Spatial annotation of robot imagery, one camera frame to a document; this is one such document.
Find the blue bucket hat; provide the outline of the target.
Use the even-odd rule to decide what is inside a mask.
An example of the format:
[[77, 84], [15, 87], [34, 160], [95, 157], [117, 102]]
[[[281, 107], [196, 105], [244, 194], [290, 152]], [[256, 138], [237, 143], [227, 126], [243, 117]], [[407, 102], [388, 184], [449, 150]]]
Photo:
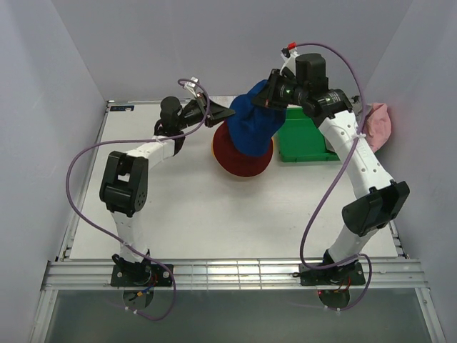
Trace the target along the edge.
[[286, 120], [286, 110], [267, 109], [252, 104], [252, 99], [265, 87], [264, 79], [246, 94], [237, 96], [230, 105], [235, 111], [227, 120], [228, 132], [235, 148], [242, 154], [260, 157], [267, 153], [273, 135]]

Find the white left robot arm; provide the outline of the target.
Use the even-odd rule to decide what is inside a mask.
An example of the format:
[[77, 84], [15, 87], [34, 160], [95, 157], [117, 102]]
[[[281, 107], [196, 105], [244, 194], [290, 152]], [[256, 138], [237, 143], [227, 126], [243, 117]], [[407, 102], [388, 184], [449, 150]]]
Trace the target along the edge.
[[120, 252], [112, 259], [121, 272], [139, 286], [151, 278], [149, 248], [138, 221], [138, 213], [148, 196], [149, 171], [181, 151], [184, 129], [197, 124], [211, 128], [235, 114], [233, 109], [206, 100], [202, 93], [186, 106], [175, 96], [168, 96], [161, 101], [160, 109], [151, 142], [127, 152], [109, 154], [99, 191], [121, 240]]

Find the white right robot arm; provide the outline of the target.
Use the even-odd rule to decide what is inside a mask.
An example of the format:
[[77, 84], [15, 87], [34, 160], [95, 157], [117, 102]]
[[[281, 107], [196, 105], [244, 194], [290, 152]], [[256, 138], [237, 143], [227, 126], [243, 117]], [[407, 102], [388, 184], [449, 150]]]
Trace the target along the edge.
[[396, 218], [410, 194], [406, 182], [396, 182], [381, 166], [359, 131], [351, 103], [340, 89], [330, 89], [326, 61], [317, 53], [284, 50], [283, 66], [273, 69], [252, 102], [267, 109], [302, 108], [334, 148], [341, 170], [351, 180], [355, 201], [342, 210], [343, 228], [320, 264], [304, 264], [327, 282], [338, 284], [354, 270], [362, 249], [380, 229]]

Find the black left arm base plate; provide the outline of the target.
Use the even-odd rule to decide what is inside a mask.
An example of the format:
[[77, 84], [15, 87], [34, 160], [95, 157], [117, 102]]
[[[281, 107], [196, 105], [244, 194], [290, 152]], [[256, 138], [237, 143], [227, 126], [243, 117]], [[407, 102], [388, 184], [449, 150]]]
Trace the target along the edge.
[[167, 264], [170, 271], [166, 271], [157, 264], [115, 264], [110, 285], [112, 287], [171, 287], [171, 271], [174, 266]]

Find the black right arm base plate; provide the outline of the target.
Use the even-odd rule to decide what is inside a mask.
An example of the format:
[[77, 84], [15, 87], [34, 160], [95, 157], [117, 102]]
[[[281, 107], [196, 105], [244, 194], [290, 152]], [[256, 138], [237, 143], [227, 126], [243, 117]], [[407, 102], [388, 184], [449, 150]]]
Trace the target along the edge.
[[293, 277], [300, 279], [302, 286], [318, 285], [356, 285], [366, 284], [362, 265], [356, 261], [345, 266], [333, 267], [330, 269], [308, 269], [304, 265], [299, 265], [299, 271], [292, 274]]

